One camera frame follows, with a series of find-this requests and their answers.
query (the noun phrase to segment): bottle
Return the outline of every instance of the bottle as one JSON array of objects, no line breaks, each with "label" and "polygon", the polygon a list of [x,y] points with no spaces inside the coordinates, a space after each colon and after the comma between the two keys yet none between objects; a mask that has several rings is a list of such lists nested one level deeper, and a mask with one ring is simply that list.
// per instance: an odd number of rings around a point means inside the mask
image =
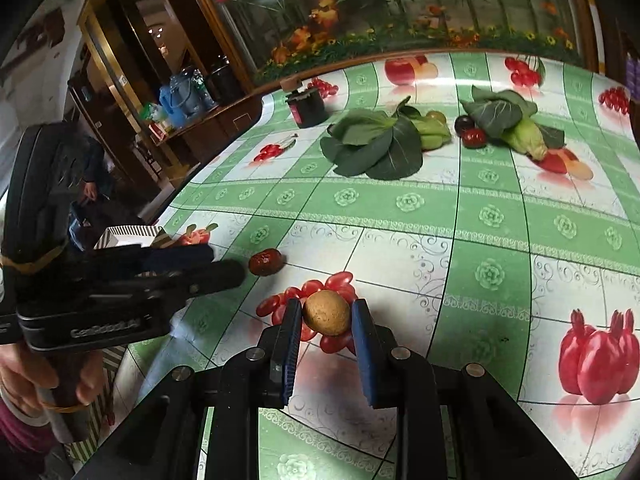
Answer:
[{"label": "bottle", "polygon": [[318,88],[308,88],[298,92],[298,88],[302,86],[298,76],[283,79],[280,86],[285,92],[290,92],[287,95],[287,105],[299,128],[318,126],[328,119],[329,114],[324,108],[324,101]]}]

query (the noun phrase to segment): floral mural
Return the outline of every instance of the floral mural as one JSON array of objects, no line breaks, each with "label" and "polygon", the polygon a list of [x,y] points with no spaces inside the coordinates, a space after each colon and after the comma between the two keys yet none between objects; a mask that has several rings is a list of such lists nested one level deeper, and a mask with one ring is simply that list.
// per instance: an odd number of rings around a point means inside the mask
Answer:
[{"label": "floral mural", "polygon": [[569,0],[214,0],[256,82],[415,48],[494,48],[580,64]]}]

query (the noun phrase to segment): round brown fruit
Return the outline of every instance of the round brown fruit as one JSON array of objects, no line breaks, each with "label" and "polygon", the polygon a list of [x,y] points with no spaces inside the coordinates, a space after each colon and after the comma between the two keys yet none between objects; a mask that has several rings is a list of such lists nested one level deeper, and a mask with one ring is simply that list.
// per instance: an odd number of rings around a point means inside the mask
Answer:
[{"label": "round brown fruit", "polygon": [[351,309],[333,290],[319,290],[306,298],[302,308],[306,325],[322,335],[340,335],[351,325]]},{"label": "round brown fruit", "polygon": [[437,110],[431,110],[427,112],[426,116],[431,119],[436,119],[437,121],[440,121],[444,125],[447,124],[446,116],[442,112],[439,112]]},{"label": "round brown fruit", "polygon": [[284,258],[277,249],[265,249],[249,259],[249,272],[255,276],[271,276],[283,266]]},{"label": "round brown fruit", "polygon": [[467,130],[471,130],[475,127],[476,123],[468,115],[460,115],[460,117],[456,119],[456,123],[454,124],[454,129],[458,136],[461,136]]}]

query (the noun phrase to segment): printed apple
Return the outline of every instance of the printed apple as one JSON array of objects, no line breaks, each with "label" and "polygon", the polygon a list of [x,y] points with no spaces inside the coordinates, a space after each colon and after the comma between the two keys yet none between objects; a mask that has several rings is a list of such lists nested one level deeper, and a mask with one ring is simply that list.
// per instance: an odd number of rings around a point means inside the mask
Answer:
[{"label": "printed apple", "polygon": [[196,229],[196,227],[196,224],[187,227],[185,234],[178,238],[178,245],[208,244],[211,232],[218,227],[218,224],[210,224],[204,229]]},{"label": "printed apple", "polygon": [[394,85],[412,85],[416,80],[438,76],[438,69],[426,56],[398,57],[385,61],[385,74]]}]

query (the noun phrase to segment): table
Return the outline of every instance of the table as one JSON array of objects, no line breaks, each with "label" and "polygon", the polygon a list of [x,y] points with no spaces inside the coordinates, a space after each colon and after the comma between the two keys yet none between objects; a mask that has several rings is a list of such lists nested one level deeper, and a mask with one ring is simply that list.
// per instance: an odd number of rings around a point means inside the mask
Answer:
[{"label": "table", "polygon": [[[392,110],[410,96],[423,113],[442,111],[452,129],[471,85],[513,89],[504,56],[427,56],[437,77],[404,86],[389,81],[384,62],[322,76],[339,92],[326,101],[331,118],[315,128],[296,128],[283,92],[264,97],[258,123],[193,177],[159,224],[180,235],[215,222],[217,258],[247,262],[277,247],[287,264],[194,300],[170,336],[130,345],[117,403],[132,408],[138,390],[142,398],[175,365],[223,365],[270,324],[255,313],[263,299],[348,270],[374,320],[400,344],[438,365],[483,364],[578,476],[615,478],[638,443],[640,383],[594,406],[566,393],[558,373],[574,309],[597,330],[614,309],[640,316],[640,152],[628,117],[598,103],[615,83],[544,60],[544,84],[516,89],[538,104],[538,123],[564,130],[567,147],[593,171],[588,181],[541,170],[505,146],[468,150],[455,135],[401,181],[333,174],[319,139],[345,110]],[[290,150],[252,162],[294,132]],[[300,345],[289,406],[260,414],[260,477],[392,478],[395,411],[371,410],[354,356],[324,353],[319,337]],[[451,453],[448,462],[455,478]]]}]

